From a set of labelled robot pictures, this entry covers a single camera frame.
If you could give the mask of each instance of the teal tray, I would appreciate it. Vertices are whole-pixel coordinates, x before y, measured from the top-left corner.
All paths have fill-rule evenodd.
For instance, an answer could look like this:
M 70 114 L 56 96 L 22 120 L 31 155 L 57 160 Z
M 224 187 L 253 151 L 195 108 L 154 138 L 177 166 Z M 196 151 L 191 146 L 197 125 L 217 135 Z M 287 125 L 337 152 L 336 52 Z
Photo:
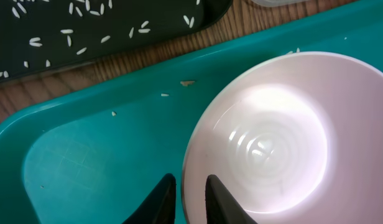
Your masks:
M 176 223 L 185 223 L 182 162 L 199 117 L 239 74 L 297 47 L 350 55 L 383 71 L 383 0 L 215 45 L 16 113 L 0 125 L 0 224 L 121 223 L 168 172 L 178 184 Z M 182 80 L 196 82 L 184 87 Z

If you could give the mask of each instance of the clear plastic container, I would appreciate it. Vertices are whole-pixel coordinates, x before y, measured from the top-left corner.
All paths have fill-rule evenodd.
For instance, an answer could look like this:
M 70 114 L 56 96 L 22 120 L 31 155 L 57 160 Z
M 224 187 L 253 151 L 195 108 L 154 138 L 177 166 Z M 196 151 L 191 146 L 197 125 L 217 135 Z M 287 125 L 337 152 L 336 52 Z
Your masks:
M 252 1 L 261 6 L 275 7 L 275 6 L 283 6 L 286 4 L 293 4 L 296 2 L 302 2 L 307 0 L 252 0 Z

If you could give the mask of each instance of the bowl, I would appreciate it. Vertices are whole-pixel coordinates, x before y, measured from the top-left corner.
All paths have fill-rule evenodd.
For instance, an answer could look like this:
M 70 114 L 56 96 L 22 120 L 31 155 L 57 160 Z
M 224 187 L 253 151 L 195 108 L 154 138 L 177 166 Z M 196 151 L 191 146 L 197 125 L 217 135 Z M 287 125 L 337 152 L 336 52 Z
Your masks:
M 383 223 L 383 73 L 328 52 L 256 65 L 191 136 L 182 177 L 191 224 L 206 223 L 210 174 L 259 224 Z

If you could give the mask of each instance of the wooden table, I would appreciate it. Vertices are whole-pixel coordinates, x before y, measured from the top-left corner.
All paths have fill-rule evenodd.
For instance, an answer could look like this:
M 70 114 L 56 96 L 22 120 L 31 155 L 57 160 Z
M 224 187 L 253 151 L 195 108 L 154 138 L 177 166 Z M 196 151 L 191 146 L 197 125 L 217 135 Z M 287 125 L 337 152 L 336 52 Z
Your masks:
M 143 49 L 112 55 L 96 63 L 51 75 L 35 74 L 0 84 L 0 123 L 27 106 L 116 78 L 180 55 L 311 16 L 355 0 L 310 0 L 266 8 L 251 0 L 234 0 L 226 15 L 199 33 Z

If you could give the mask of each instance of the black plastic tray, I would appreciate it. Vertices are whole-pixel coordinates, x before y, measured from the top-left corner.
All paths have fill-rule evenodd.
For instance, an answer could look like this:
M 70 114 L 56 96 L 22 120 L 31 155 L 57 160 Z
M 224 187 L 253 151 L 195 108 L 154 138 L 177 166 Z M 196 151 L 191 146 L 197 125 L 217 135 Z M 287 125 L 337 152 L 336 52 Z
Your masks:
M 104 4 L 102 16 L 89 13 L 85 3 L 80 1 L 0 0 L 0 72 L 9 74 L 7 78 L 1 76 L 0 82 L 198 32 L 218 21 L 233 0 L 200 0 L 198 4 L 198 0 L 112 0 L 111 9 L 109 0 L 90 0 L 91 11 L 99 12 Z M 73 14 L 69 13 L 71 2 Z M 13 14 L 13 7 L 20 19 Z M 81 10 L 82 17 L 75 7 Z M 188 26 L 184 15 L 189 19 L 194 17 L 193 27 Z M 145 29 L 150 32 L 141 34 L 138 30 L 145 21 L 149 21 Z M 132 27 L 134 35 L 130 38 Z M 62 34 L 64 29 L 72 29 L 74 33 Z M 67 35 L 72 39 L 71 47 Z M 107 35 L 111 38 L 101 44 L 101 39 Z M 41 47 L 29 44 L 33 37 L 41 38 Z M 84 47 L 87 47 L 86 52 L 77 55 Z

